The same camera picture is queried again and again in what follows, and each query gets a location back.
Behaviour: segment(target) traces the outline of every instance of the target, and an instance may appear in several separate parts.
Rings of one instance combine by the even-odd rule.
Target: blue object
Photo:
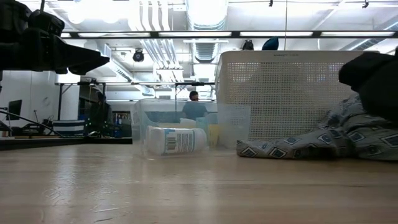
[[[187,102],[182,108],[182,112],[185,113],[187,119],[192,119],[194,121],[197,118],[202,118],[207,113],[206,106],[199,102]]]
[[[78,118],[79,120],[85,120],[86,119],[86,116],[84,115],[84,114],[81,114],[81,115],[79,115],[79,118]]]
[[[262,46],[261,50],[278,50],[279,48],[279,40],[278,37],[271,37],[267,40]]]

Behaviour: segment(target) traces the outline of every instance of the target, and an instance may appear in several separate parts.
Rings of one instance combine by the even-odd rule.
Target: person
[[[191,91],[189,93],[189,99],[191,102],[187,102],[182,108],[183,118],[192,119],[194,121],[197,118],[202,118],[207,115],[206,106],[199,103],[199,94],[197,91]]]
[[[98,102],[93,103],[90,108],[91,131],[102,130],[105,122],[113,124],[111,105],[106,103],[106,97],[98,92]]]

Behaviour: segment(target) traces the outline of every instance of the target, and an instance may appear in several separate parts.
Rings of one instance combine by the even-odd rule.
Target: desk
[[[398,223],[398,164],[148,160],[132,147],[0,152],[0,223]]]

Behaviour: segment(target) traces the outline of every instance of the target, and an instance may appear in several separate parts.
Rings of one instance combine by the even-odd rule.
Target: patterned fabric
[[[307,134],[272,141],[238,141],[243,157],[398,161],[398,124],[367,114],[357,93],[327,112]]]

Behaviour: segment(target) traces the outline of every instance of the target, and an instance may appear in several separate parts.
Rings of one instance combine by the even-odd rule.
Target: ceiling light
[[[218,44],[218,43],[229,43],[229,40],[183,40],[186,44]]]
[[[131,85],[131,83],[129,83],[129,82],[126,82],[126,83],[106,83],[107,85],[124,85],[124,86],[126,86],[126,85]]]
[[[140,85],[175,85],[173,82],[139,82]]]
[[[160,32],[160,37],[230,37],[231,32],[191,31],[191,32]]]
[[[106,100],[107,102],[130,102],[130,100]]]
[[[241,37],[310,37],[313,32],[241,32]]]
[[[80,37],[95,38],[95,37],[150,37],[148,32],[82,32],[79,33]]]
[[[375,36],[375,37],[390,37],[394,35],[394,31],[358,31],[358,32],[322,32],[322,37],[366,37],[366,36]]]
[[[61,34],[61,38],[70,38],[70,34],[69,33],[62,33]]]
[[[81,12],[81,10],[75,9],[74,11],[68,13],[68,19],[73,24],[81,24],[86,19],[86,17],[84,16],[84,13]]]

